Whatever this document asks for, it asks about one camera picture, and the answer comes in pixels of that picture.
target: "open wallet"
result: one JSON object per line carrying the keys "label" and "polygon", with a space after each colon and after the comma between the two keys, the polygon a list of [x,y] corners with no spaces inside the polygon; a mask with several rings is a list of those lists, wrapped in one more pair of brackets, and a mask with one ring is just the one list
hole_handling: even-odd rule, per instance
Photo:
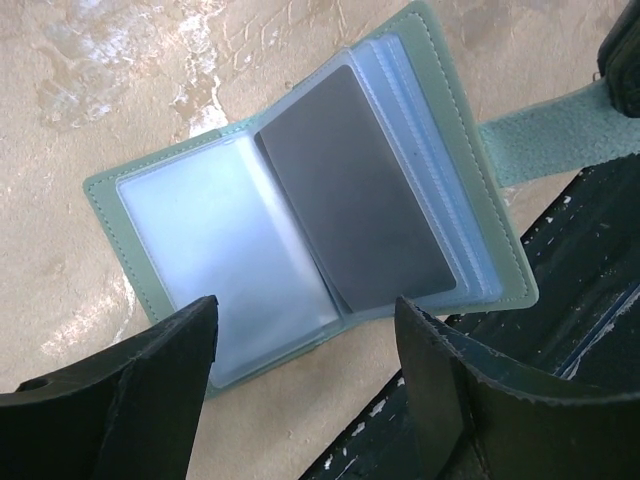
{"label": "open wallet", "polygon": [[153,322],[217,296],[215,394],[399,296],[432,314],[533,305],[499,187],[639,151],[604,81],[476,125],[413,2],[264,112],[85,191]]}

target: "beige floor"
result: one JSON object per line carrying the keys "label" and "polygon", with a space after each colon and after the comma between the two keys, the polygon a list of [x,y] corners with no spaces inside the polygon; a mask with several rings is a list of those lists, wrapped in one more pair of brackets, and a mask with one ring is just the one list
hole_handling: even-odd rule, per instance
{"label": "beige floor", "polygon": [[[2,0],[0,392],[148,323],[85,177],[233,122],[402,0]],[[431,0],[478,119],[596,70],[623,0]],[[519,228],[570,179],[505,192]],[[190,479],[298,478],[397,370],[390,321],[204,405]]]}

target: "wallet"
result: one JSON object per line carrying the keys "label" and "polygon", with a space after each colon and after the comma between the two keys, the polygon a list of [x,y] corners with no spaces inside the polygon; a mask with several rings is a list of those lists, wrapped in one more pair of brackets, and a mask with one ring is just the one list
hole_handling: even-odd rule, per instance
{"label": "wallet", "polygon": [[[593,134],[574,126],[581,109],[621,144],[568,147],[558,128]],[[594,84],[478,127],[413,2],[264,112],[85,191],[153,322],[217,296],[215,394],[392,315],[399,296],[436,315],[533,305],[499,187],[640,150],[630,122]]]}

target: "dark gray card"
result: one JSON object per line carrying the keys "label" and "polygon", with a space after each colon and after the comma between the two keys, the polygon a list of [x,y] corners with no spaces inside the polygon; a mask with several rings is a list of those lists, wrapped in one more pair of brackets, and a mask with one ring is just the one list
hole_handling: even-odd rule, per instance
{"label": "dark gray card", "polygon": [[349,66],[256,135],[326,280],[353,311],[456,280]]}

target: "light green strap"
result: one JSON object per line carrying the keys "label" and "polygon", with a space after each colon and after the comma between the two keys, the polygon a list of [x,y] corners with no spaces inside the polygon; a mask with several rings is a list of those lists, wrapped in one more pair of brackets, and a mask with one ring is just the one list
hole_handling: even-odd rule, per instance
{"label": "light green strap", "polygon": [[502,187],[640,153],[640,119],[611,106],[604,80],[478,130]]}

